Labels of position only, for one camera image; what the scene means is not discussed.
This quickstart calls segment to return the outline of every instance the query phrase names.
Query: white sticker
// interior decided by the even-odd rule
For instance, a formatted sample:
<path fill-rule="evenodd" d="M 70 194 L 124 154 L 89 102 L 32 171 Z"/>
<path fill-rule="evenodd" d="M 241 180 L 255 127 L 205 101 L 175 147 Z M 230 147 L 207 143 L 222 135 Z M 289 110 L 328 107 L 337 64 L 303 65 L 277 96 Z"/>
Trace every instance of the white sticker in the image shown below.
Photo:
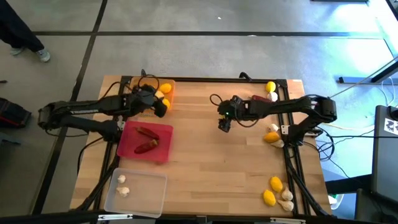
<path fill-rule="evenodd" d="M 386 118 L 384 121 L 384 130 L 392 134 L 398 135 L 398 122 Z"/>

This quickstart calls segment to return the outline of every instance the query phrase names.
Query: sneaker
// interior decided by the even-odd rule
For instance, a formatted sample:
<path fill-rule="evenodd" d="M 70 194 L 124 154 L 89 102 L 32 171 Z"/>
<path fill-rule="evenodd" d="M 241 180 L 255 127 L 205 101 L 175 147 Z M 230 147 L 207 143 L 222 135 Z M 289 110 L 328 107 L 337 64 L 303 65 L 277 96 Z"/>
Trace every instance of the sneaker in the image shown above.
<path fill-rule="evenodd" d="M 10 54 L 12 56 L 16 56 L 16 55 L 19 55 L 20 53 L 22 53 L 24 50 L 25 50 L 25 47 L 21 47 L 21 48 L 18 48 L 18 49 L 12 48 L 10 50 Z"/>
<path fill-rule="evenodd" d="M 48 62 L 51 57 L 50 53 L 45 49 L 37 51 L 36 54 L 37 54 L 37 56 L 39 56 L 39 58 L 42 62 Z"/>

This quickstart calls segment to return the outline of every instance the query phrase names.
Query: yellow lemon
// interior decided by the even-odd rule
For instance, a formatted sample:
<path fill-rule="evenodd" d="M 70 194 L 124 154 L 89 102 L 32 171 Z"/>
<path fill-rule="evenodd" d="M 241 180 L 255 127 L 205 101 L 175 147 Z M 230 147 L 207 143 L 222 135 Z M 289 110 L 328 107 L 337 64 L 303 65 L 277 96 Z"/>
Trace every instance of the yellow lemon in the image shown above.
<path fill-rule="evenodd" d="M 271 187 L 278 193 L 284 188 L 282 181 L 278 177 L 271 177 Z"/>
<path fill-rule="evenodd" d="M 264 136 L 264 140 L 268 143 L 273 143 L 280 140 L 278 133 L 272 131 Z"/>
<path fill-rule="evenodd" d="M 167 93 L 170 93 L 170 91 L 172 91 L 172 86 L 170 84 L 168 84 L 168 83 L 164 83 L 163 85 L 161 85 L 159 87 L 159 90 L 162 93 L 167 94 Z"/>
<path fill-rule="evenodd" d="M 274 206 L 276 204 L 275 195 L 272 193 L 272 191 L 265 190 L 262 194 L 262 197 L 267 205 Z"/>
<path fill-rule="evenodd" d="M 274 82 L 268 82 L 267 84 L 266 84 L 266 91 L 267 92 L 273 92 L 273 91 L 275 91 L 275 89 L 276 89 L 276 84 L 274 83 Z"/>
<path fill-rule="evenodd" d="M 162 103 L 163 103 L 164 105 L 166 105 L 167 109 L 170 108 L 170 101 L 169 101 L 168 99 L 163 99 L 163 100 L 162 100 Z"/>

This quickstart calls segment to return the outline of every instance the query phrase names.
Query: person's leg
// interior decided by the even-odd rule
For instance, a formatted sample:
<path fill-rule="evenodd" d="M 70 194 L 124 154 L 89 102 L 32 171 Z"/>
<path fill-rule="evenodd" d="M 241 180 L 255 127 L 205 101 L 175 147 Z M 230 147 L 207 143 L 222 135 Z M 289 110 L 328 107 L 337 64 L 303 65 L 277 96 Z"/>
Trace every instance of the person's leg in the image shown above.
<path fill-rule="evenodd" d="M 0 0 L 0 21 L 23 43 L 24 47 L 36 52 L 41 61 L 50 60 L 50 54 L 44 49 L 41 41 L 5 0 Z"/>
<path fill-rule="evenodd" d="M 14 36 L 8 28 L 0 21 L 0 39 L 4 43 L 9 44 L 12 48 L 19 49 L 24 46 L 16 36 Z"/>

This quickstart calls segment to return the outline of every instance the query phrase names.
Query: white cable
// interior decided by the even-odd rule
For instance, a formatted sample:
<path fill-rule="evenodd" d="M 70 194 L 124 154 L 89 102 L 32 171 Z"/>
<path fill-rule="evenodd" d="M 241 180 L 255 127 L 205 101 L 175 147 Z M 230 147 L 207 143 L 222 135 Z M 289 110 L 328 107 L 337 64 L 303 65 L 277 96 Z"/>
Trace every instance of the white cable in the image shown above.
<path fill-rule="evenodd" d="M 384 66 L 382 66 L 381 68 L 377 69 L 375 72 L 373 72 L 372 74 L 370 74 L 368 77 L 362 79 L 361 81 L 355 83 L 354 85 L 348 87 L 347 89 L 344 89 L 344 90 L 342 90 L 342 91 L 340 91 L 340 92 L 338 92 L 338 93 L 336 93 L 336 94 L 334 94 L 334 95 L 332 95 L 332 96 L 329 96 L 329 98 L 333 98 L 333 97 L 335 97 L 335 96 L 337 96 L 337 95 L 339 95 L 339 94 L 344 93 L 345 91 L 349 90 L 350 88 L 352 88 L 352 87 L 354 87 L 354 86 L 356 86 L 356 85 L 361 84 L 362 82 L 364 82 L 364 81 L 367 80 L 368 78 L 370 78 L 370 77 L 372 77 L 373 75 L 375 75 L 377 72 L 380 72 L 384 67 L 388 66 L 391 62 L 395 62 L 395 60 L 396 60 L 397 58 L 398 58 L 398 57 L 392 59 L 391 61 L 389 61 L 388 63 L 386 63 Z"/>
<path fill-rule="evenodd" d="M 394 102 L 394 100 L 396 99 L 396 89 L 394 87 L 394 81 L 392 81 L 391 77 L 389 77 L 389 79 L 391 80 L 392 91 L 393 91 L 392 100 L 390 101 L 390 103 L 388 103 L 388 97 L 387 97 L 386 92 L 384 91 L 384 88 L 383 88 L 384 81 L 381 82 L 381 91 L 383 92 L 383 95 L 386 98 L 387 106 L 390 106 Z M 327 126 L 334 127 L 334 128 L 338 128 L 338 129 L 341 129 L 341 130 L 348 130 L 348 131 L 366 130 L 366 129 L 369 129 L 369 128 L 374 128 L 374 125 L 370 125 L 368 127 L 363 127 L 363 128 L 346 128 L 346 127 L 341 127 L 341 126 L 337 126 L 337 125 L 334 125 L 334 124 L 326 124 L 326 123 L 323 123 L 323 124 L 327 125 Z"/>
<path fill-rule="evenodd" d="M 387 106 L 390 106 L 391 103 L 394 102 L 394 100 L 396 100 L 396 89 L 394 88 L 394 81 L 392 81 L 392 78 L 391 77 L 388 77 L 388 78 L 391 80 L 392 91 L 393 91 L 392 100 L 390 101 L 390 103 L 388 103 L 388 97 L 387 97 L 386 92 L 384 91 L 384 88 L 383 88 L 384 81 L 381 82 L 381 91 L 383 92 L 383 95 L 386 98 Z"/>
<path fill-rule="evenodd" d="M 326 124 L 326 123 L 322 123 L 322 124 L 327 125 L 327 126 L 331 126 L 331 127 L 334 127 L 334 128 L 338 128 L 338 129 L 341 129 L 341 130 L 348 130 L 348 131 L 359 131 L 359 130 L 366 130 L 366 129 L 369 129 L 369 128 L 374 128 L 374 125 L 370 125 L 368 127 L 363 127 L 363 128 L 346 128 L 346 127 L 341 127 L 341 126 L 337 126 L 337 125 L 334 125 L 334 124 Z"/>

